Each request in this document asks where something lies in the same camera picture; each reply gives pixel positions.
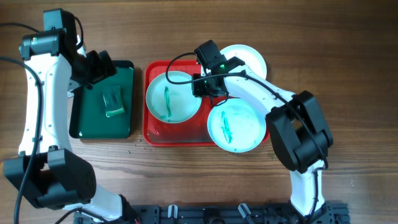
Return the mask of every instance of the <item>green paint stain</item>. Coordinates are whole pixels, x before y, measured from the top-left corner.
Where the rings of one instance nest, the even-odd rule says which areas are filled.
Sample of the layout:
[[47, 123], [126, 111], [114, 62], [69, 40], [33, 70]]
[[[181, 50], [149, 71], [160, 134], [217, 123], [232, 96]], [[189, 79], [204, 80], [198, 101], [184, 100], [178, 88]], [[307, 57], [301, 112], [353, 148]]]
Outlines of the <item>green paint stain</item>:
[[172, 115], [172, 110], [170, 108], [169, 88], [167, 86], [164, 87], [164, 100], [166, 101], [168, 117], [170, 117]]
[[225, 116], [225, 112], [221, 112], [221, 119], [223, 120], [223, 126], [221, 127], [223, 130], [224, 138], [226, 142], [231, 143], [232, 142], [232, 132], [229, 130], [229, 124], [228, 124], [228, 119]]

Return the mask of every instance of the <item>red tray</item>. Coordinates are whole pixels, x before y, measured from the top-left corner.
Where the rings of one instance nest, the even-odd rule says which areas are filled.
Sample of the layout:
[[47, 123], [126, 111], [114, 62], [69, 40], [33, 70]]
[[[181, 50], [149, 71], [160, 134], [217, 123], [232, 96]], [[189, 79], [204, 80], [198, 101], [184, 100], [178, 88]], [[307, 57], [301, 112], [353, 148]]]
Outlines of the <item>red tray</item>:
[[[142, 134], [145, 141], [157, 147], [175, 146], [215, 146], [207, 131], [207, 117], [213, 108], [208, 97], [202, 98], [199, 110], [192, 118], [178, 124], [168, 124], [156, 119], [146, 105], [147, 89], [151, 81], [166, 72], [170, 60], [152, 62], [145, 70], [144, 81], [144, 122]], [[193, 75], [200, 73], [200, 65], [196, 60], [178, 60], [170, 67], [170, 71], [181, 71]], [[214, 98], [214, 104], [225, 100], [225, 97]], [[268, 129], [261, 143], [269, 139]]]

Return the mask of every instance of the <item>wood grain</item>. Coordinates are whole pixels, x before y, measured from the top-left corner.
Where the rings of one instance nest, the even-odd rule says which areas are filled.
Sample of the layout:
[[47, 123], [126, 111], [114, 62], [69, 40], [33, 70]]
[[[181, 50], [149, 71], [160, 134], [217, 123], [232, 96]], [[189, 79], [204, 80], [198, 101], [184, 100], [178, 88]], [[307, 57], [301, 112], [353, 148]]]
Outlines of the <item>wood grain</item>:
[[[132, 204], [288, 201], [289, 173], [270, 142], [236, 156], [217, 147], [154, 148], [143, 140], [142, 71], [213, 39], [221, 49], [254, 47], [270, 68], [269, 81], [317, 96], [335, 139], [323, 176], [327, 200], [348, 203], [352, 223], [398, 223], [397, 1], [5, 0], [0, 22], [42, 29], [42, 11], [57, 7], [80, 18], [88, 50], [106, 49], [139, 68], [131, 137], [71, 139], [107, 189]], [[19, 58], [28, 33], [2, 27], [1, 55]], [[2, 162], [17, 155], [27, 90], [23, 69], [0, 62], [0, 74]], [[12, 222], [16, 195], [1, 177], [0, 223]], [[36, 210], [24, 200], [21, 223], [53, 223], [63, 213]]]

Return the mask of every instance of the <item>white plate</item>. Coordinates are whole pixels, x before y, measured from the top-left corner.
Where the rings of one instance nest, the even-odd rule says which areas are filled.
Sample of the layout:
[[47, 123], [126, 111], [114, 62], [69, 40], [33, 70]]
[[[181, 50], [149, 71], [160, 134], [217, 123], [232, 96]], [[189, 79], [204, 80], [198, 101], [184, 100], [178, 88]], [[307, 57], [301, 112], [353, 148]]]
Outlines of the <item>white plate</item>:
[[[192, 76], [185, 72], [169, 71], [169, 78], [174, 82], [184, 82], [191, 80]], [[146, 104], [155, 118], [166, 123], [181, 123], [195, 115], [201, 98], [192, 95], [192, 84], [171, 84], [163, 73], [149, 84]]]
[[[262, 55], [254, 48], [243, 44], [235, 44], [235, 45], [230, 45], [224, 48], [223, 50], [220, 50], [220, 52], [226, 57], [227, 60], [234, 56], [243, 60], [244, 63], [249, 67], [249, 69], [246, 70], [246, 73], [254, 72], [256, 75], [260, 76], [263, 79], [267, 78], [266, 62], [264, 61]], [[205, 75], [203, 67], [201, 68], [201, 74]]]
[[207, 119], [211, 139], [229, 152], [247, 152], [266, 135], [266, 119], [244, 100], [233, 98], [214, 107]]

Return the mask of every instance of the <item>green tray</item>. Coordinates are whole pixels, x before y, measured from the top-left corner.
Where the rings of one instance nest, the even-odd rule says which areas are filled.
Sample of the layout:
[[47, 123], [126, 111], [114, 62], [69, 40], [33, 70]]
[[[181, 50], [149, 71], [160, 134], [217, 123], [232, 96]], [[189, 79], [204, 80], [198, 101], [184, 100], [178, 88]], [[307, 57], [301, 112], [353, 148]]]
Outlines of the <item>green tray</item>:
[[[134, 65], [130, 61], [114, 61], [117, 74], [94, 85], [75, 91], [70, 118], [69, 134], [80, 139], [121, 139], [131, 133], [132, 87]], [[105, 115], [103, 88], [117, 85], [121, 88], [124, 113], [112, 117]]]

